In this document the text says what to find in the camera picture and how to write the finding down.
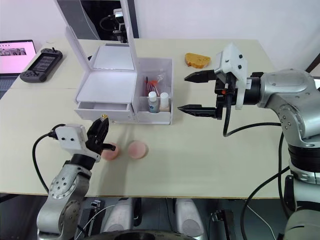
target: beige tabletop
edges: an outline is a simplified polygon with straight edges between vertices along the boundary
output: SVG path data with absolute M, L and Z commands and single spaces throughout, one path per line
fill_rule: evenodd
M 256 40 L 136 39 L 138 57 L 170 57 L 174 61 L 173 125 L 111 124 L 105 142 L 117 143 L 120 156 L 101 160 L 92 169 L 88 196 L 150 196 L 246 198 L 278 170 L 278 142 L 281 129 L 263 126 L 222 136 L 223 120 L 184 114 L 176 107 L 186 104 L 214 106 L 214 82 L 184 82 L 197 71 L 187 67 L 187 52 L 215 55 L 234 42 L 248 60 L 248 71 L 271 72 L 273 66 Z M 90 56 L 102 41 L 81 40 Z M 83 70 L 66 39 L 48 43 L 63 53 L 63 61 L 44 83 L 31 84 L 18 78 L 0 100 L 0 192 L 44 195 L 32 163 L 35 140 L 60 123 L 83 124 L 74 102 Z M 213 62 L 205 69 L 211 69 Z M 231 111 L 229 129 L 258 122 L 278 122 L 269 109 L 244 106 Z M 132 140 L 143 141 L 148 154 L 140 160 L 126 153 Z M 283 166 L 288 154 L 283 147 Z M 71 156 L 51 138 L 37 147 L 36 158 L 47 185 Z M 277 183 L 257 193 L 259 198 L 276 198 Z

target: white storage box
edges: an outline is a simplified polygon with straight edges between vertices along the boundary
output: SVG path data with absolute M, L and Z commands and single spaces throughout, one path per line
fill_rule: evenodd
M 172 124 L 173 61 L 137 57 L 128 4 L 126 0 L 120 2 L 128 44 L 102 45 L 88 61 L 75 33 L 66 27 L 66 37 L 84 68 L 75 111 L 84 120 L 94 121 L 107 114 L 113 123 Z M 169 94 L 170 112 L 148 111 L 146 77 L 158 81 L 159 94 Z

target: toast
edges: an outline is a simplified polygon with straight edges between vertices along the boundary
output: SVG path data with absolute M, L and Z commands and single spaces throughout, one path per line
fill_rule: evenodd
M 211 61 L 211 58 L 208 56 L 202 56 L 199 54 L 195 54 L 195 53 L 186 53 L 184 55 L 184 59 L 185 59 L 185 63 L 190 67 L 194 67 L 196 69 L 203 69 L 206 66 L 208 66 L 208 64 Z

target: round pink pad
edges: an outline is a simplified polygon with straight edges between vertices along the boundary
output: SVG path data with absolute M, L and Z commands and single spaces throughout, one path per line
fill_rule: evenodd
M 128 154 L 133 159 L 142 159 L 147 153 L 147 145 L 141 141 L 133 141 L 128 146 Z
M 120 151 L 117 144 L 115 144 L 114 142 L 110 142 L 110 144 L 115 146 L 115 150 L 114 151 L 103 150 L 101 154 L 101 157 L 108 161 L 114 160 L 119 155 L 119 151 Z

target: small bottle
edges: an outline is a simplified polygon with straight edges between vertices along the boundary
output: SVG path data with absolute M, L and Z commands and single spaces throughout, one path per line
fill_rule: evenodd
M 149 92 L 148 104 L 150 113 L 155 114 L 159 112 L 159 101 L 157 99 L 157 94 L 155 91 Z
M 169 94 L 163 92 L 160 94 L 160 112 L 170 112 Z

